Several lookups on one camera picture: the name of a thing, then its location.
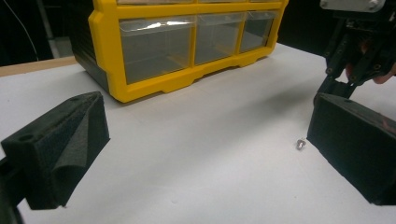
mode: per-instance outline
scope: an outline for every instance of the white table surface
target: white table surface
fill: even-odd
[[[253,65],[120,104],[79,65],[0,78],[0,139],[88,91],[101,91],[111,140],[66,208],[33,223],[396,223],[369,204],[306,136],[323,58],[277,45]],[[396,80],[352,100],[396,119]]]

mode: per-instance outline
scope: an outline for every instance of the metal screw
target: metal screw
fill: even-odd
[[[297,149],[301,150],[303,149],[303,147],[305,146],[305,139],[301,138],[297,141]]]
[[[378,0],[370,0],[369,1],[369,9],[374,10],[378,6]]]
[[[326,69],[326,74],[331,74],[332,73],[332,68],[327,68]]]

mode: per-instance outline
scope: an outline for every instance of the yellow plastic frame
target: yellow plastic frame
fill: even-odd
[[[277,32],[285,7],[289,0],[263,3],[198,3],[191,4],[134,6],[117,5],[116,0],[93,0],[94,11],[89,17],[92,41],[98,66],[107,74],[109,93],[121,102],[150,95],[154,92],[175,91],[187,86],[204,75],[230,66],[246,66],[270,54],[275,47]],[[265,47],[235,55],[221,60],[194,65],[196,27],[191,34],[190,67],[159,77],[127,84],[122,56],[119,21],[123,19],[149,19],[178,15],[197,15],[204,13],[245,12],[254,10],[274,10],[278,16],[274,19]],[[239,49],[244,22],[240,23],[236,48]]]

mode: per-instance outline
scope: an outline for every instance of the black foam block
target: black foam block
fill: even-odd
[[[307,139],[370,202],[396,204],[396,122],[319,93]]]
[[[20,129],[1,144],[21,168],[32,209],[65,206],[81,178],[109,141],[103,96],[75,96]]]

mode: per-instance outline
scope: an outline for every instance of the wooden table edge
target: wooden table edge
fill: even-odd
[[[25,74],[29,72],[35,72],[55,67],[62,67],[77,63],[74,56],[51,59],[46,61],[34,62],[34,63],[20,63],[9,66],[0,67],[0,77],[6,77],[17,74]]]

